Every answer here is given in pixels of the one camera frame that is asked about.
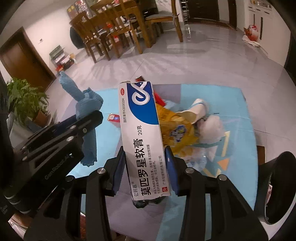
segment flower pot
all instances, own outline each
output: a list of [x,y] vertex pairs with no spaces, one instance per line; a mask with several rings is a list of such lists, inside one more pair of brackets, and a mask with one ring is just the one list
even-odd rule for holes
[[50,115],[44,114],[41,110],[39,110],[37,116],[33,119],[33,122],[40,127],[45,127],[48,123]]

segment white paper cup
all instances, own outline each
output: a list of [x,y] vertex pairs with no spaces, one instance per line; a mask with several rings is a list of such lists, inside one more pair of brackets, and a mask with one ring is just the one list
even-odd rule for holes
[[176,112],[192,125],[208,113],[208,105],[203,99],[196,99],[188,110]]

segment black cylindrical object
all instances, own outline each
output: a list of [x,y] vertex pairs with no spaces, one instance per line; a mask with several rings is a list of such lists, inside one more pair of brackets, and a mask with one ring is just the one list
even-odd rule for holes
[[[259,166],[258,190],[254,211],[260,221],[278,222],[290,208],[296,193],[296,158],[291,152],[283,152],[277,158]],[[266,195],[272,185],[267,205]]]

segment chair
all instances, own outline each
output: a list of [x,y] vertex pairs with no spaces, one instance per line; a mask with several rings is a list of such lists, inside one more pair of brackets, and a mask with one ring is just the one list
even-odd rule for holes
[[[130,31],[132,32],[133,40],[136,44],[136,47],[138,49],[138,52],[142,54],[142,49],[140,46],[140,43],[138,41],[137,35],[135,33],[135,27],[134,24],[137,22],[136,19],[130,19],[129,15],[127,14],[127,11],[125,9],[125,6],[123,4],[123,0],[119,0],[120,6],[123,13],[119,13],[116,8],[113,6],[113,0],[101,0],[98,3],[95,3],[90,8],[93,10],[97,15],[103,15],[105,18],[106,23],[109,23],[112,25],[112,27],[106,28],[108,37],[115,49],[116,56],[119,58],[119,51],[117,48],[117,45],[114,41],[114,36],[123,36],[122,42],[124,45],[124,41],[128,45],[128,41],[125,37],[125,33],[128,32],[130,34]],[[127,20],[127,23],[123,23],[121,17],[124,16]]]
[[95,63],[96,58],[94,56],[94,52],[91,49],[92,45],[95,46],[95,48],[100,54],[102,53],[102,51],[99,45],[101,45],[101,48],[103,49],[103,52],[105,53],[107,59],[110,60],[107,51],[107,44],[104,41],[101,41],[99,31],[97,31],[96,28],[92,25],[85,11],[79,13],[75,18],[73,18],[70,22],[70,25],[76,30],[76,32],[82,38],[86,46],[86,52],[89,52],[91,54]]
[[183,42],[183,35],[177,15],[177,10],[176,10],[176,0],[171,0],[171,5],[172,5],[172,13],[170,12],[160,12],[159,14],[153,14],[145,18],[145,22],[147,23],[149,27],[149,31],[152,37],[153,43],[155,43],[155,36],[152,28],[152,23],[161,23],[161,22],[168,22],[168,21],[173,21],[179,40],[180,42]]

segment tiled floor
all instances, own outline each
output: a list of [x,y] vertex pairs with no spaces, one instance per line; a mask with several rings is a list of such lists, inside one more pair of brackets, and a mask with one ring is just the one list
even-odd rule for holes
[[[93,90],[116,88],[118,83],[143,76],[153,84],[197,83],[241,88],[252,118],[258,145],[266,147],[266,159],[283,151],[296,155],[296,87],[282,66],[242,41],[242,32],[216,26],[192,24],[191,37],[180,43],[174,30],[165,31],[152,48],[142,43],[143,54],[134,47],[120,59],[99,57],[96,64],[83,50],[78,64],[66,73],[78,87]],[[50,110],[62,117],[71,97],[58,80],[48,89]],[[281,223],[264,225],[271,237]]]

